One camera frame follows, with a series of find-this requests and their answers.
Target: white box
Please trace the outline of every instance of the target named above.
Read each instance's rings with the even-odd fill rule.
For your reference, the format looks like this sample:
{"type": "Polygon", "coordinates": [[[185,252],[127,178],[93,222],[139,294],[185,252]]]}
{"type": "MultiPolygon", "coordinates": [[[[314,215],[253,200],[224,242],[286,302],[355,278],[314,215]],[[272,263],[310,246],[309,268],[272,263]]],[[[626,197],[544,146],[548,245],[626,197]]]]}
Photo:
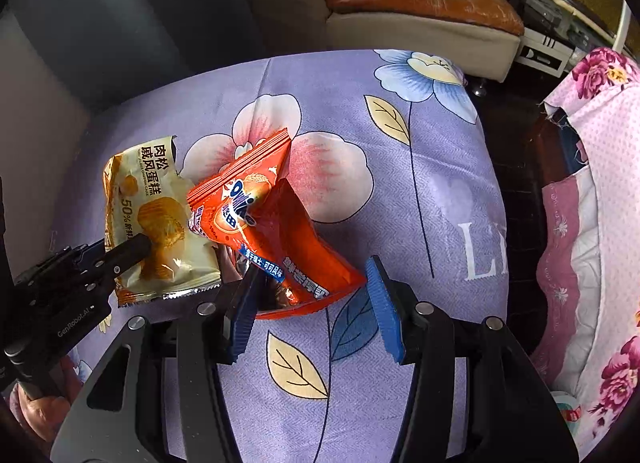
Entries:
{"type": "Polygon", "coordinates": [[[559,77],[573,52],[555,39],[525,28],[515,61],[559,77]]]}

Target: beige sofa base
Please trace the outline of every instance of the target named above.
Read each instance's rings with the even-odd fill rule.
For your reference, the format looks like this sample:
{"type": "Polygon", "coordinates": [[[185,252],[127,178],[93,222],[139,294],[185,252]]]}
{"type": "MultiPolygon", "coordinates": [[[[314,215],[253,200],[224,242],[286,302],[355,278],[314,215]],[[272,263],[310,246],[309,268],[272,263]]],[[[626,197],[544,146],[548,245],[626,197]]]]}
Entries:
{"type": "Polygon", "coordinates": [[[520,38],[485,26],[405,14],[332,14],[326,22],[332,50],[411,50],[449,59],[466,74],[504,81],[520,38]]]}

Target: wall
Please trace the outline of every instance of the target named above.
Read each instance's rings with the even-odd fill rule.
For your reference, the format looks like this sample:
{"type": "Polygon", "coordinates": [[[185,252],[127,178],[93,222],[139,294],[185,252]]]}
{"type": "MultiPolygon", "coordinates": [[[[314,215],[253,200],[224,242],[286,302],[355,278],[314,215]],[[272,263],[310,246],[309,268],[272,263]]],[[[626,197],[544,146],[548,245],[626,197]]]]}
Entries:
{"type": "Polygon", "coordinates": [[[9,11],[0,18],[0,101],[4,239],[15,277],[49,251],[58,191],[90,115],[9,11]]]}

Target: sofa leg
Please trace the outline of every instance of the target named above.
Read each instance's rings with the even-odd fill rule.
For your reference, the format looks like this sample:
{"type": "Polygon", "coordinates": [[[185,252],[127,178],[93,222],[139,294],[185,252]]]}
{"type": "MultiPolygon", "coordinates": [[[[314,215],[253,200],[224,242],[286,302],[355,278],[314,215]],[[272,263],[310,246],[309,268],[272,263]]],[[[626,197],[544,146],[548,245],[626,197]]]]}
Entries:
{"type": "Polygon", "coordinates": [[[471,83],[471,93],[476,97],[486,97],[486,79],[484,77],[477,78],[471,83]]]}

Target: screw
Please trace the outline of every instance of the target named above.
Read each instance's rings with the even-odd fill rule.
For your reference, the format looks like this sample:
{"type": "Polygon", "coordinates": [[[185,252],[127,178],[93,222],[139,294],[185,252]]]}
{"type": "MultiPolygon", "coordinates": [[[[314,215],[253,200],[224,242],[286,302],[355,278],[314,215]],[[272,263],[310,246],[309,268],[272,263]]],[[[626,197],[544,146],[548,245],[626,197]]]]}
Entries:
{"type": "Polygon", "coordinates": [[[419,302],[415,305],[415,311],[420,315],[431,315],[431,313],[433,313],[433,304],[430,302],[419,302]]]}
{"type": "Polygon", "coordinates": [[[131,317],[129,322],[127,322],[127,326],[129,329],[135,331],[136,329],[140,329],[145,325],[145,318],[140,315],[136,315],[135,317],[131,317]]]}
{"type": "Polygon", "coordinates": [[[502,329],[502,326],[504,326],[504,323],[497,317],[489,317],[486,321],[484,321],[484,323],[486,324],[487,328],[494,331],[498,331],[502,329]]]}
{"type": "Polygon", "coordinates": [[[201,302],[198,305],[198,315],[202,315],[206,317],[207,315],[211,315],[216,310],[216,305],[212,302],[201,302]]]}

